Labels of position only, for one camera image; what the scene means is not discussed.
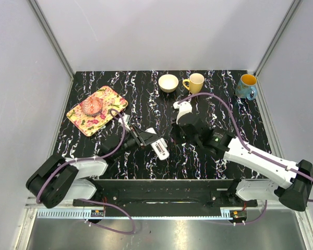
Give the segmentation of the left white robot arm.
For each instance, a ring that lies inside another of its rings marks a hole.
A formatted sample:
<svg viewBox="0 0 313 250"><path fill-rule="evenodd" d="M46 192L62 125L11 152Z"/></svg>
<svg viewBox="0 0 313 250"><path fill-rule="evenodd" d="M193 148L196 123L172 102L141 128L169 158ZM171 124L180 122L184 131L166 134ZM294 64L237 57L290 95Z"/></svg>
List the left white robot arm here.
<svg viewBox="0 0 313 250"><path fill-rule="evenodd" d="M120 155L132 149L151 146L159 160L169 157L165 140L154 128L142 130L135 125L125 128L122 137L106 139L99 156L72 159L51 155L26 181L26 188L36 197L36 202L46 208L76 198L84 198L91 206L96 206L101 203L103 194L87 178L104 175Z"/></svg>

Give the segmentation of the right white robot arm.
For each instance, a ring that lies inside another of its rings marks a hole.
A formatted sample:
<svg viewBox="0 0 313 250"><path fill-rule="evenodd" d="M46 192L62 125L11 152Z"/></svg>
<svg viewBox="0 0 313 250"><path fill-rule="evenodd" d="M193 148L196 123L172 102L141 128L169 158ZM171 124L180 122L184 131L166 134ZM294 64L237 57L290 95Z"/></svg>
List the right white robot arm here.
<svg viewBox="0 0 313 250"><path fill-rule="evenodd" d="M192 113L172 121L175 142L190 143L213 158L225 159L265 176L264 180L240 180L228 191L227 201L239 206L255 199L279 201L295 211L305 211L313 186L313 165L276 157L244 143L222 129L210 129Z"/></svg>

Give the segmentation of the white remote control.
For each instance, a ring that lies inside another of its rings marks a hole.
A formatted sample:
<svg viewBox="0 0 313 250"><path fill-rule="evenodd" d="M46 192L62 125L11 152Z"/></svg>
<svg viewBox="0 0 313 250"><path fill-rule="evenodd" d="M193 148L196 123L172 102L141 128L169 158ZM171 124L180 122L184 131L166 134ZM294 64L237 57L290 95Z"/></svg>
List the white remote control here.
<svg viewBox="0 0 313 250"><path fill-rule="evenodd" d="M149 132L155 132L155 129L154 128L148 128L147 129ZM166 147L164 147L160 141L157 141L157 142L154 142L152 144L150 144L151 147L153 148L153 150L155 151L156 155L158 156L159 160L166 160L170 154L167 150L167 144L166 144Z"/></svg>

